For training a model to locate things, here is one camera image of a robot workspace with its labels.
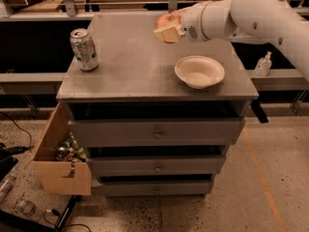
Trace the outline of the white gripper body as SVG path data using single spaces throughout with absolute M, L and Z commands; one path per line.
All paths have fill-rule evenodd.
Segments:
M 205 42 L 209 39 L 203 30 L 203 12 L 209 3 L 209 1 L 197 3 L 184 10 L 181 26 L 185 37 L 191 42 Z

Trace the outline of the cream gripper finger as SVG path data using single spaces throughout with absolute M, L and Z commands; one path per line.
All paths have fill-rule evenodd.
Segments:
M 170 16 L 183 16 L 187 10 L 189 10 L 191 7 L 185 7 L 179 10 L 174 10 L 169 15 Z
M 184 30 L 181 25 L 176 21 L 172 21 L 162 27 L 154 29 L 155 37 L 165 43 L 177 43 L 184 36 Z

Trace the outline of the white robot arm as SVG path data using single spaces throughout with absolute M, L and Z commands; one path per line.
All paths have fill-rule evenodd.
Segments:
M 309 21 L 286 0 L 205 1 L 165 14 L 155 37 L 165 43 L 181 39 L 204 42 L 272 44 L 309 80 Z

